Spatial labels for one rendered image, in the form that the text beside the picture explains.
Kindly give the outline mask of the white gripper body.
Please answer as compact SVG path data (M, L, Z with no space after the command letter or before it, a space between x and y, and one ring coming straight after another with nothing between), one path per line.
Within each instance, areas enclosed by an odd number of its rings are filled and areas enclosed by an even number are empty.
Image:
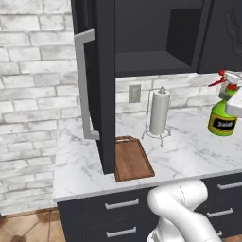
M242 90L238 90L226 103L225 112L242 118Z

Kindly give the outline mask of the green spray bottle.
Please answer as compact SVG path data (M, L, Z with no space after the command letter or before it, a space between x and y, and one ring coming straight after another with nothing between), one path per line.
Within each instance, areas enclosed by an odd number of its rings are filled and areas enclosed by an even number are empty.
M242 77L229 70L220 70L219 74L221 79L209 84L209 87L220 84L220 91L224 90L231 98L238 91L238 81L242 80ZM233 134L237 116L228 115L225 112L226 103L229 99L220 98L220 101L211 109L208 130L214 135L230 136Z

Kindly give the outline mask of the dark closed cabinet door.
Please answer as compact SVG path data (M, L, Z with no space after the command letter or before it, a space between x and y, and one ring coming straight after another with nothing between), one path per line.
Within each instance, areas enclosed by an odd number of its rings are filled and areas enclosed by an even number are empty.
M199 73L242 72L242 0L212 0Z

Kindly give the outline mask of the wooden cutting board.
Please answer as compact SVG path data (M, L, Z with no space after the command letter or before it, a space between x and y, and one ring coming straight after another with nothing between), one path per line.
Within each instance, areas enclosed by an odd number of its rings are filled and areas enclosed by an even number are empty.
M115 138L114 176L117 182L155 176L139 139L132 136L118 136Z

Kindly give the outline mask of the dark open cabinet door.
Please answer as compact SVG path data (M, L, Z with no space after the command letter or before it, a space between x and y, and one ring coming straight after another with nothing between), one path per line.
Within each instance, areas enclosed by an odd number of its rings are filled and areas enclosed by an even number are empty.
M115 22L114 0L71 0L74 35L89 29L95 39L84 45L92 130L105 174L115 170Z

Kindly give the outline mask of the white paper towel roll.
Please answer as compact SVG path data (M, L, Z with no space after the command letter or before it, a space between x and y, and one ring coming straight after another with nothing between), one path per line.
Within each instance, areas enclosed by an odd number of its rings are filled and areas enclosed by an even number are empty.
M153 135L163 134L170 101L170 93L162 87L153 92L149 131Z

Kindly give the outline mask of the dark drawer front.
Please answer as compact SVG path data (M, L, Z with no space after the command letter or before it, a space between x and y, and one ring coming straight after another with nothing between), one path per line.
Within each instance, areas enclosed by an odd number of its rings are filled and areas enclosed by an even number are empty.
M158 217L139 215L102 219L93 222L64 225L66 242L147 242L148 235L158 223ZM136 233L108 238L106 232L118 232L132 229Z
M233 208L233 213L225 216L208 217L207 212L219 212ZM235 201L206 201L199 208L223 238L242 234L242 205Z
M84 199L62 201L58 203L60 218L64 222L81 223L112 216L129 215L134 212L146 212L149 210L147 206L147 194L149 191L150 188L143 188ZM107 210L104 206L105 203L113 204L135 199L139 199L138 205L112 210Z
M205 200L204 202L227 200L227 201L235 201L238 203L238 200L242 198L242 186L232 188L232 189L226 189L226 190L219 190L217 188L218 184L242 182L242 173L212 177L212 178L202 179L202 181L204 182L208 190L208 199Z

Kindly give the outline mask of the dark wall cabinet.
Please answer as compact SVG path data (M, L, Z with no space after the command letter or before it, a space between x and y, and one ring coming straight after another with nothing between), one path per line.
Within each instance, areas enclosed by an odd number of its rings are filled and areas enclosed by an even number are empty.
M115 0L119 77L192 72L203 0Z

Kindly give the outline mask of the grey wall outlet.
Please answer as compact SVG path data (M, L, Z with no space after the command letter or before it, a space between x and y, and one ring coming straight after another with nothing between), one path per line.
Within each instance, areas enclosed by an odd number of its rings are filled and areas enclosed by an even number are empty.
M139 103L141 98L141 85L129 86L129 103Z

